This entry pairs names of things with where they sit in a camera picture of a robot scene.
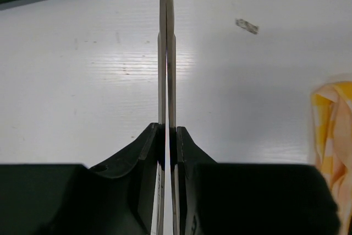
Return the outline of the yellow checkered cloth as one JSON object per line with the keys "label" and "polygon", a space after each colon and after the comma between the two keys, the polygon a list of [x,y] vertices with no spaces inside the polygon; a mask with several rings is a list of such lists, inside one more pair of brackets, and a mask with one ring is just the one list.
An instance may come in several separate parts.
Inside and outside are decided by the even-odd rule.
{"label": "yellow checkered cloth", "polygon": [[338,205],[339,234],[351,234],[351,81],[311,95],[316,167]]}

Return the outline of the metal tongs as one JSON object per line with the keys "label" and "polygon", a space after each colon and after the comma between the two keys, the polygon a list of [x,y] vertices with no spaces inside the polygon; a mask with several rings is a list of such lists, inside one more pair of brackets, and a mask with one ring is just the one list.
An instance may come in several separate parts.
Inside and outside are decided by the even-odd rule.
{"label": "metal tongs", "polygon": [[174,33],[174,1],[159,0],[158,33],[158,140],[157,140],[157,226],[164,234],[164,186],[166,150],[169,150],[173,234],[181,234],[177,166],[176,126],[176,37]]}

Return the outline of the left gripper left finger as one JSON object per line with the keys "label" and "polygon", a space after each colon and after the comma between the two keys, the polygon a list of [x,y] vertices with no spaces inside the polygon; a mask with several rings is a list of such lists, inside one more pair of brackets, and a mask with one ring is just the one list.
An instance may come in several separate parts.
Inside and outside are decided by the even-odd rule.
{"label": "left gripper left finger", "polygon": [[158,129],[90,168],[2,164],[1,234],[150,234]]}

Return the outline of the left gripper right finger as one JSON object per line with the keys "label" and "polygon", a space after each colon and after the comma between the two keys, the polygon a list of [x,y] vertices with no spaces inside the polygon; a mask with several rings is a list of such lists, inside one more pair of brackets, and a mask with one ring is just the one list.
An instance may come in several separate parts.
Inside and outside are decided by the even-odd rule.
{"label": "left gripper right finger", "polygon": [[220,163],[177,129],[181,234],[338,234],[338,208],[311,165]]}

